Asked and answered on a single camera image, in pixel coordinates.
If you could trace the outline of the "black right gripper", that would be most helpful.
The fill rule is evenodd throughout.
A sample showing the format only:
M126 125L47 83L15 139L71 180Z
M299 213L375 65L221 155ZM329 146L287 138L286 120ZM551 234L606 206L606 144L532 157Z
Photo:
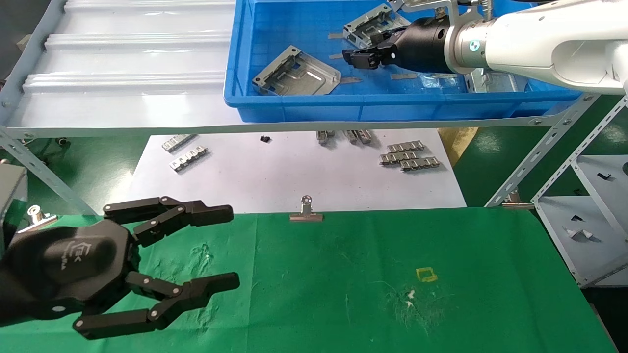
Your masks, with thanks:
M393 64L413 72L452 74L445 58L449 28L449 17L419 18L407 27L373 34L368 48L343 50L342 57L355 69Z

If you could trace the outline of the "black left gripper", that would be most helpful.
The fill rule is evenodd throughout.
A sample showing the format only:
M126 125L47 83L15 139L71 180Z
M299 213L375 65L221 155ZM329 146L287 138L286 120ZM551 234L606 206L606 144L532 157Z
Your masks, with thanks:
M206 206L168 196L107 204L86 227L52 227L16 235L1 259L1 325L55 320L72 313L87 340L164 330L182 313L204 308L216 293L240 286L237 273L177 285L138 272L136 244L148 247L186 226L229 223L230 205ZM132 235L119 224L143 223ZM101 314L123 297L157 300L149 309Z

